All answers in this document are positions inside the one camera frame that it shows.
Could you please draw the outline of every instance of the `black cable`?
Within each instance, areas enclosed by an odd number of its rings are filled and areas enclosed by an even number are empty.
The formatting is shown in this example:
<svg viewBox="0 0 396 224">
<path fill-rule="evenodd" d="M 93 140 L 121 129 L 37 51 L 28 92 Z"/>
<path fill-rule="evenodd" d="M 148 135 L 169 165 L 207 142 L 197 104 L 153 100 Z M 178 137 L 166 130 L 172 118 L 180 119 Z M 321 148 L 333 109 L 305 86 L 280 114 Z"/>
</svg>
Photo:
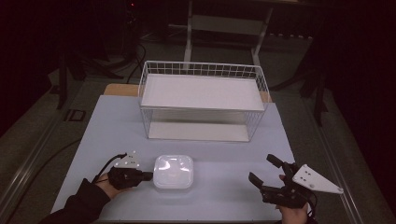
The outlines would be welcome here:
<svg viewBox="0 0 396 224">
<path fill-rule="evenodd" d="M 92 181 L 91 183 L 96 183 L 96 181 L 99 179 L 99 177 L 100 177 L 100 175 L 102 174 L 102 172 L 107 168 L 107 166 L 108 166 L 112 161 L 114 161 L 116 158 L 122 159 L 122 158 L 124 158 L 125 156 L 126 156 L 126 153 L 125 153 L 125 154 L 119 154 L 119 155 L 117 155 L 117 156 L 111 158 L 111 159 L 106 163 L 106 165 L 102 168 L 102 170 L 99 172 L 99 174 L 96 175 L 96 176 L 93 178 L 93 181 Z"/>
<path fill-rule="evenodd" d="M 119 72 L 122 72 L 122 71 L 124 71 L 124 70 L 130 68 L 130 67 L 132 66 L 132 64 L 134 64 L 134 62 L 129 62 L 126 66 L 124 66 L 124 67 L 121 68 L 120 70 L 115 71 L 114 73 L 117 74 L 117 73 L 119 73 Z"/>
<path fill-rule="evenodd" d="M 138 67 L 140 67 L 140 70 L 143 72 L 142 62 L 145 60 L 145 57 L 146 57 L 146 48 L 143 45 L 141 45 L 140 43 L 138 44 L 138 46 L 140 46 L 143 49 L 143 56 L 142 56 L 142 59 L 139 60 L 137 53 L 136 53 L 137 65 L 134 68 L 134 70 L 131 72 L 131 74 L 128 76 L 128 79 L 126 80 L 126 84 L 129 84 L 129 81 L 131 80 L 132 76 L 134 75 L 134 72 L 136 71 L 136 69 Z"/>
<path fill-rule="evenodd" d="M 313 195 L 315 196 L 315 203 L 313 203 L 311 200 L 308 200 L 308 204 L 309 206 L 311 206 L 311 211 L 309 211 L 308 215 L 312 218 L 315 218 L 317 204 L 318 204 L 318 197 L 315 193 L 313 193 Z"/>
<path fill-rule="evenodd" d="M 110 71 L 113 71 L 116 68 L 122 69 L 123 66 L 124 67 L 125 66 L 131 66 L 131 63 L 133 63 L 132 62 L 132 58 L 133 58 L 132 54 L 128 54 L 127 56 L 123 57 L 122 61 L 117 62 L 117 63 L 105 64 L 105 65 L 103 65 L 103 67 L 108 69 L 108 70 L 110 70 Z"/>
<path fill-rule="evenodd" d="M 15 213 L 17 212 L 18 208 L 21 205 L 21 202 L 23 200 L 23 198 L 26 196 L 28 190 L 30 187 L 32 187 L 32 184 L 35 182 L 35 179 L 38 177 L 38 175 L 41 173 L 41 171 L 44 169 L 44 167 L 53 159 L 55 158 L 59 153 L 63 152 L 65 149 L 67 149 L 68 147 L 73 146 L 75 143 L 81 141 L 82 138 L 77 139 L 76 141 L 69 143 L 67 146 L 62 147 L 61 149 L 59 149 L 57 152 L 55 152 L 55 154 L 53 154 L 51 157 L 49 157 L 42 165 L 41 167 L 38 169 L 38 171 L 35 173 L 35 175 L 33 176 L 32 180 L 30 181 L 30 183 L 27 185 L 24 193 L 22 194 L 22 196 L 20 197 L 20 199 L 18 200 L 18 203 L 15 205 L 14 210 L 12 211 L 11 215 L 8 217 L 7 220 L 7 224 L 9 223 L 9 221 L 11 221 L 11 219 L 14 217 Z"/>
</svg>

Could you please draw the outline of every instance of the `gray floor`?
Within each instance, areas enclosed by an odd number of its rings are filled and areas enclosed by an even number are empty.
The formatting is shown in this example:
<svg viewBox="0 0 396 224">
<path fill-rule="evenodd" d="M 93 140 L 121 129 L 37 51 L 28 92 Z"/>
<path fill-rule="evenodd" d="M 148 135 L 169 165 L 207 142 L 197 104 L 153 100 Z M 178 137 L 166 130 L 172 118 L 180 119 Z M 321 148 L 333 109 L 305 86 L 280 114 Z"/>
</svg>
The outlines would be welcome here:
<svg viewBox="0 0 396 224">
<path fill-rule="evenodd" d="M 265 39 L 260 59 L 269 86 L 293 75 L 309 44 L 310 40 L 299 38 L 286 40 L 270 36 Z M 146 40 L 142 41 L 142 45 L 147 51 L 145 60 L 183 61 L 185 47 L 177 41 L 164 44 Z M 249 48 L 194 45 L 191 60 L 252 64 Z M 133 68 L 134 65 L 118 74 L 127 77 Z M 57 71 L 50 75 L 54 82 L 56 74 Z M 96 101 L 106 85 L 125 80 L 112 80 L 94 73 L 90 73 L 83 82 L 70 79 L 70 96 L 64 110 L 56 110 L 56 95 L 45 94 L 38 100 L 0 139 L 1 192 L 6 192 L 12 177 L 34 148 L 43 148 L 38 161 L 33 164 L 37 170 L 59 149 L 78 140 L 84 134 Z M 325 92 L 324 103 L 329 111 L 322 113 L 323 127 L 320 128 L 312 116 L 313 99 L 301 98 L 298 93 L 301 85 L 296 83 L 281 91 L 271 92 L 295 160 L 300 164 L 309 164 L 346 190 L 343 196 L 318 193 L 319 223 L 396 223 L 331 92 Z M 86 111 L 86 118 L 82 122 L 63 121 L 68 108 Z M 47 129 L 53 123 L 56 123 L 51 126 L 53 129 Z M 68 147 L 45 166 L 28 189 L 10 223 L 37 223 L 50 212 L 77 148 L 78 143 Z"/>
</svg>

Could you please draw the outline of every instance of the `cable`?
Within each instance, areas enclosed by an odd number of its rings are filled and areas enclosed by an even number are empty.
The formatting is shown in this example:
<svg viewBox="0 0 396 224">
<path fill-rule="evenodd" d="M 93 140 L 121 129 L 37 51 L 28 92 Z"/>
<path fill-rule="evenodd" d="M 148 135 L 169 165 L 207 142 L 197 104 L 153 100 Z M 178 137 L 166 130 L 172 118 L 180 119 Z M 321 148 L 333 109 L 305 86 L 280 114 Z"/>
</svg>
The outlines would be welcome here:
<svg viewBox="0 0 396 224">
<path fill-rule="evenodd" d="M 122 71 L 124 71 L 124 70 L 126 70 L 126 69 L 128 69 L 128 68 L 130 68 L 131 66 L 132 66 L 132 64 L 134 64 L 135 62 L 129 62 L 126 66 L 124 66 L 123 68 L 121 68 L 120 70 L 117 70 L 117 71 L 115 71 L 114 73 L 119 73 L 119 72 L 122 72 Z"/>
<path fill-rule="evenodd" d="M 315 215 L 316 215 L 316 212 L 317 212 L 316 211 L 317 210 L 317 205 L 318 205 L 318 197 L 317 197 L 317 195 L 314 192 L 312 192 L 312 194 L 315 197 L 315 203 L 312 203 L 311 200 L 308 200 L 308 204 L 309 204 L 309 206 L 311 206 L 311 211 L 309 211 L 308 216 L 311 217 L 312 219 L 315 219 Z"/>
<path fill-rule="evenodd" d="M 137 53 L 136 53 L 137 65 L 136 65 L 136 67 L 134 68 L 134 70 L 132 70 L 131 74 L 128 76 L 128 79 L 126 80 L 126 84 L 129 84 L 129 81 L 131 80 L 131 77 L 134 75 L 134 72 L 136 71 L 136 69 L 137 69 L 138 67 L 140 67 L 140 70 L 143 72 L 142 62 L 145 60 L 145 57 L 146 57 L 146 48 L 145 48 L 143 45 L 141 45 L 140 43 L 137 44 L 137 45 L 138 45 L 140 48 L 143 49 L 143 56 L 142 56 L 142 59 L 139 60 L 139 57 L 137 56 Z"/>
<path fill-rule="evenodd" d="M 27 185 L 24 193 L 22 194 L 22 196 L 20 197 L 20 199 L 18 200 L 18 203 L 15 205 L 14 210 L 12 211 L 11 215 L 9 216 L 8 220 L 7 220 L 7 224 L 11 221 L 11 219 L 14 217 L 15 213 L 17 212 L 18 208 L 21 205 L 21 202 L 23 200 L 23 198 L 26 196 L 28 190 L 30 187 L 32 187 L 32 184 L 35 182 L 35 179 L 38 177 L 38 175 L 41 173 L 41 171 L 44 169 L 44 167 L 53 159 L 55 158 L 59 153 L 63 152 L 64 150 L 66 150 L 68 147 L 73 146 L 75 143 L 81 141 L 82 138 L 77 139 L 76 141 L 69 143 L 67 146 L 62 147 L 61 149 L 59 149 L 57 152 L 55 152 L 55 154 L 53 154 L 51 157 L 49 157 L 42 165 L 41 167 L 38 169 L 38 171 L 35 173 L 35 175 L 33 176 L 32 180 L 30 181 L 30 183 Z"/>
<path fill-rule="evenodd" d="M 111 159 L 106 163 L 106 165 L 102 168 L 102 170 L 99 172 L 99 174 L 96 175 L 96 176 L 93 178 L 93 181 L 92 181 L 91 183 L 96 183 L 96 182 L 97 182 L 97 180 L 99 179 L 99 177 L 100 177 L 100 175 L 102 174 L 102 172 L 107 168 L 107 166 L 108 166 L 112 161 L 114 161 L 116 158 L 122 159 L 122 158 L 124 158 L 125 156 L 126 156 L 126 153 L 124 153 L 124 154 L 119 154 L 119 155 L 117 155 L 117 156 L 111 158 Z"/>
</svg>

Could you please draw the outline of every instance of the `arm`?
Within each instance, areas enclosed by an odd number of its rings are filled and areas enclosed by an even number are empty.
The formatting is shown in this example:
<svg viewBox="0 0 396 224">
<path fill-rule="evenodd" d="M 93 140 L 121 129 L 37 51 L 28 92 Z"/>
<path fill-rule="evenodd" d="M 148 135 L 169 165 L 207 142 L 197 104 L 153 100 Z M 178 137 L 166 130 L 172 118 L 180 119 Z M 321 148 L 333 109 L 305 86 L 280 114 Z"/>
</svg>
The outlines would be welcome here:
<svg viewBox="0 0 396 224">
<path fill-rule="evenodd" d="M 67 199 L 64 208 L 45 217 L 39 224 L 94 222 L 103 207 L 121 192 L 123 190 L 114 189 L 108 183 L 107 174 L 102 175 L 96 184 L 84 178 L 78 192 Z"/>
</svg>

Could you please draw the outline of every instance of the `dark background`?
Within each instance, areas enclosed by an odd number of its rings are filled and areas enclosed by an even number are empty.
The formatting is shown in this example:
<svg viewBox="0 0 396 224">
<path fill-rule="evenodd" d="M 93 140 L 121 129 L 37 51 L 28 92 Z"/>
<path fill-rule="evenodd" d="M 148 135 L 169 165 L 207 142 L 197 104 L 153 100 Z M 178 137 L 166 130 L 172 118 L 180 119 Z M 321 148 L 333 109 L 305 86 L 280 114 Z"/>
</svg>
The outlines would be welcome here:
<svg viewBox="0 0 396 224">
<path fill-rule="evenodd" d="M 106 56 L 106 36 L 98 33 L 97 21 L 92 20 L 90 1 L 3 2 L 1 135 L 50 89 L 47 74 L 58 67 L 61 36 L 68 36 L 75 47 L 92 57 Z M 151 19 L 140 19 L 158 29 L 162 29 L 164 21 L 185 24 L 186 2 L 146 1 L 141 5 L 141 15 L 150 15 Z M 323 24 L 318 22 L 321 19 L 312 19 L 322 18 L 323 11 L 281 8 L 270 23 L 269 33 L 286 34 L 286 38 L 290 34 L 315 36 L 304 61 L 326 73 L 326 86 L 332 90 L 378 186 L 396 214 L 396 198 L 392 196 L 396 189 L 394 8 L 395 1 L 349 1 L 347 9 L 333 14 Z M 235 10 L 244 9 L 230 7 L 229 11 Z M 286 19 L 282 19 L 284 12 L 289 15 Z M 304 22 L 290 25 L 297 19 Z"/>
</svg>

